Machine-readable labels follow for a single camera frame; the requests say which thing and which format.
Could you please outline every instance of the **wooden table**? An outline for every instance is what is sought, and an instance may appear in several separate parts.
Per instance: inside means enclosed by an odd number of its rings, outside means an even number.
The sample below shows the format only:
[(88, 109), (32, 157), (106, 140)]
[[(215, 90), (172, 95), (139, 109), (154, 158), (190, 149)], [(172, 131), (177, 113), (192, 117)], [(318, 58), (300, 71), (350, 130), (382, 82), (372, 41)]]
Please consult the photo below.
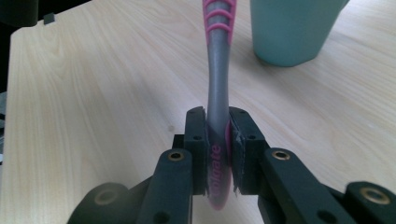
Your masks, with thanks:
[[(322, 183), (367, 180), (396, 192), (396, 2), (351, 1), (319, 56), (292, 68), (253, 54), (238, 2), (230, 103), (270, 146), (295, 152)], [(1, 223), (65, 223), (92, 188), (152, 175), (206, 105), (200, 1), (95, 0), (12, 36)], [(262, 223), (257, 197), (231, 192), (193, 223)]]

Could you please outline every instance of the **wood grain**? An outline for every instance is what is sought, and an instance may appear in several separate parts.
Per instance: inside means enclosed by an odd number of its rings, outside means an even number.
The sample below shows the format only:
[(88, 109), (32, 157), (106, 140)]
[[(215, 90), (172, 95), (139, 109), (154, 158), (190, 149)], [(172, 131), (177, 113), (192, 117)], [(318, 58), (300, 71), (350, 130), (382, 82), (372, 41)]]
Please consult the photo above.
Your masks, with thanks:
[[(65, 223), (108, 182), (152, 175), (206, 106), (199, 1), (95, 0), (12, 36), (1, 223)], [(344, 190), (367, 180), (396, 192), (396, 3), (351, 1), (319, 56), (292, 68), (253, 54), (249, 4), (238, 2), (230, 103), (270, 146), (295, 152)], [(213, 211), (194, 197), (193, 223), (262, 223), (256, 197), (230, 195)]]

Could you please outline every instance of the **teal cup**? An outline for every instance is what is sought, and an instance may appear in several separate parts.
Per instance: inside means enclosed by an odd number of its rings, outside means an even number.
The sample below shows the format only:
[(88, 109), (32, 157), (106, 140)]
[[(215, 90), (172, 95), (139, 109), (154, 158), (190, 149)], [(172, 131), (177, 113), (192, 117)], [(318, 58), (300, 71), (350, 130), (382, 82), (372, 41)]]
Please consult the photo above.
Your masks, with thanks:
[(314, 59), (348, 0), (250, 0), (253, 49), (261, 60), (295, 66)]

